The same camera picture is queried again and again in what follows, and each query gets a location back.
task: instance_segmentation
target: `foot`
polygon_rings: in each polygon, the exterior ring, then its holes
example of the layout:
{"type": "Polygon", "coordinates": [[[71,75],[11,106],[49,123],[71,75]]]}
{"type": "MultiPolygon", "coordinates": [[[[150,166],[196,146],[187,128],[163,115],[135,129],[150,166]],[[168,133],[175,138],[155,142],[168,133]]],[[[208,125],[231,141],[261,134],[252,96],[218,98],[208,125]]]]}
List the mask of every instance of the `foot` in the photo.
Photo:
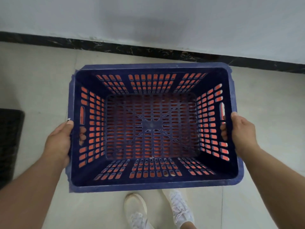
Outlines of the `foot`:
{"type": "Polygon", "coordinates": [[[139,194],[130,194],[125,198],[126,219],[132,229],[153,229],[147,219],[147,207],[139,194]]]}
{"type": "Polygon", "coordinates": [[[178,229],[185,222],[194,224],[194,215],[187,205],[187,197],[185,189],[163,189],[167,200],[173,210],[173,220],[178,229]]]}

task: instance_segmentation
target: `shoelace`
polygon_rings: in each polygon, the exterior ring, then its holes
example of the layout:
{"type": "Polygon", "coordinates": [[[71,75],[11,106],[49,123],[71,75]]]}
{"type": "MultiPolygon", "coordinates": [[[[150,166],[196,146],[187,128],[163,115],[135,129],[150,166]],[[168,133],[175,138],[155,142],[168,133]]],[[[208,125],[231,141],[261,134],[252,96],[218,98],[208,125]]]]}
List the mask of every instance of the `shoelace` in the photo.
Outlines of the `shoelace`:
{"type": "Polygon", "coordinates": [[[172,205],[173,205],[173,213],[177,214],[175,223],[178,222],[178,218],[184,213],[188,213],[187,205],[184,201],[181,201],[182,197],[179,193],[175,193],[174,196],[171,196],[172,205]]]}
{"type": "Polygon", "coordinates": [[[147,219],[143,218],[143,215],[139,212],[136,212],[130,216],[132,221],[133,229],[146,229],[147,219]]]}

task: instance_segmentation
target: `black baseboard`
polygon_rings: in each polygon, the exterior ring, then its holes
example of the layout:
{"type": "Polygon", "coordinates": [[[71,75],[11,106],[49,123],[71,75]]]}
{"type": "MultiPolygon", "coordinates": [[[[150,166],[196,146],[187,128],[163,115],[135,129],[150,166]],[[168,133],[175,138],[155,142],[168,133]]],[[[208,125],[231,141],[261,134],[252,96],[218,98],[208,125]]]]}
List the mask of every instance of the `black baseboard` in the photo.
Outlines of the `black baseboard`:
{"type": "Polygon", "coordinates": [[[213,55],[188,51],[159,49],[152,47],[129,46],[89,40],[18,34],[0,31],[0,41],[39,46],[61,47],[88,51],[99,51],[123,55],[144,56],[160,59],[173,59],[190,62],[224,62],[230,66],[240,66],[263,70],[305,73],[305,64],[278,62],[264,59],[251,59],[235,56],[213,55]]]}

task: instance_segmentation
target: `plastic basket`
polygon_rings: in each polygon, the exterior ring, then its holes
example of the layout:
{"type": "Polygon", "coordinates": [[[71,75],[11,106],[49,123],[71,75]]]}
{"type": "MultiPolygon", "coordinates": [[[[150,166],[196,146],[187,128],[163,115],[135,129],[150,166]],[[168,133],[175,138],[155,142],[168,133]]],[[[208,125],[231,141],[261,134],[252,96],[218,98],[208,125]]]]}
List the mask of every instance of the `plastic basket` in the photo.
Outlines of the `plastic basket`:
{"type": "Polygon", "coordinates": [[[243,163],[220,135],[236,111],[224,63],[87,65],[69,88],[71,192],[234,185],[243,163]],[[79,130],[86,127],[80,146],[79,130]]]}

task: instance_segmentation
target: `hand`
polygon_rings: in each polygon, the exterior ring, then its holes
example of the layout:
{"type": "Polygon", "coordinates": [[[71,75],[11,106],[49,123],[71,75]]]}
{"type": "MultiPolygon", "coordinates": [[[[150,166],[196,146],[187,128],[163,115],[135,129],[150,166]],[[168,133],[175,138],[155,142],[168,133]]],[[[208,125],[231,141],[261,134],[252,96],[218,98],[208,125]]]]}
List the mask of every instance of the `hand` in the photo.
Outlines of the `hand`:
{"type": "MultiPolygon", "coordinates": [[[[241,117],[237,112],[232,112],[231,119],[233,122],[232,139],[238,156],[242,157],[243,153],[259,147],[256,141],[255,125],[246,118],[241,117]]],[[[227,140],[227,126],[220,126],[221,136],[227,140]]]]}
{"type": "Polygon", "coordinates": [[[62,162],[63,168],[69,163],[70,133],[74,122],[66,121],[60,124],[47,138],[42,157],[62,162]]]}

